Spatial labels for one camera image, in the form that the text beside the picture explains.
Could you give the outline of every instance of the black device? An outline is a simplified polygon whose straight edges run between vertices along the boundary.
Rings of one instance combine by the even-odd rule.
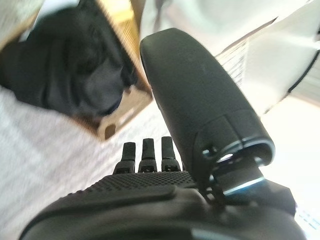
[[[290,190],[259,170],[274,143],[221,65],[174,28],[146,37],[140,53],[186,171],[170,137],[161,172],[153,139],[143,140],[138,173],[136,146],[125,143],[113,175],[49,205],[20,239],[305,239]]]

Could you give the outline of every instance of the white fabric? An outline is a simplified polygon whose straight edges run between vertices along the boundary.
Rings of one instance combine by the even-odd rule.
[[[147,0],[140,39],[169,28],[202,43],[213,56],[275,18],[283,19],[306,0]]]

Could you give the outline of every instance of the black cloth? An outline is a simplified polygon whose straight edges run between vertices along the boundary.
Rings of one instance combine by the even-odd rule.
[[[46,16],[0,53],[0,84],[19,101],[70,115],[103,116],[135,84],[135,68],[95,1]]]

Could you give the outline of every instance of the gray carpet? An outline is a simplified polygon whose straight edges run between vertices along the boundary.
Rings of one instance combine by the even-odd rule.
[[[155,138],[159,160],[168,135],[154,102],[101,144],[67,117],[17,102],[0,88],[0,239],[16,240],[46,205],[111,174],[123,143],[136,142],[140,159],[142,139]]]

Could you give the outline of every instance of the textured pattern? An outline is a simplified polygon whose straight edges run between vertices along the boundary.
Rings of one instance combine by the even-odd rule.
[[[121,191],[165,185],[184,187],[190,184],[194,181],[187,171],[117,174],[104,177],[85,191]]]

